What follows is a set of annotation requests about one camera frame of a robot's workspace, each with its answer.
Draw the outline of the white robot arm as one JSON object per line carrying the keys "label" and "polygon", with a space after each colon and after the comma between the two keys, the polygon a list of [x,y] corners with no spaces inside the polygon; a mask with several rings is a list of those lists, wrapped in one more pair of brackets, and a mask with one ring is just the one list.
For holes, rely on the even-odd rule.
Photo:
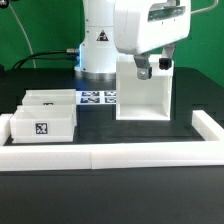
{"label": "white robot arm", "polygon": [[190,31],[191,0],[82,0],[85,36],[79,45],[75,74],[88,79],[113,79],[120,53],[133,55],[139,68],[163,49],[162,65],[172,58],[175,43]]}

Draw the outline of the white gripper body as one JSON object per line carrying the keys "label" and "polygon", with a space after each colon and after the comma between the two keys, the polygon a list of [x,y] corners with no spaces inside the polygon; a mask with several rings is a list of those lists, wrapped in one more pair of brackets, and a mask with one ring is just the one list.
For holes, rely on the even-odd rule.
{"label": "white gripper body", "polygon": [[114,43],[138,55],[174,43],[190,31],[190,0],[116,0]]}

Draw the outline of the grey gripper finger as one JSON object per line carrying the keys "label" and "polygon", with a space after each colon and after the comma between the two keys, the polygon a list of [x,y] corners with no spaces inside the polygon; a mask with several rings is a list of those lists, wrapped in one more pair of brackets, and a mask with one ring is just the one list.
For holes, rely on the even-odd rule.
{"label": "grey gripper finger", "polygon": [[159,68],[161,70],[168,70],[172,66],[172,57],[175,51],[175,44],[168,44],[163,47],[161,57],[159,59]]}
{"label": "grey gripper finger", "polygon": [[140,80],[147,80],[152,77],[152,67],[150,66],[149,56],[149,53],[142,53],[134,56],[137,67],[137,77]]}

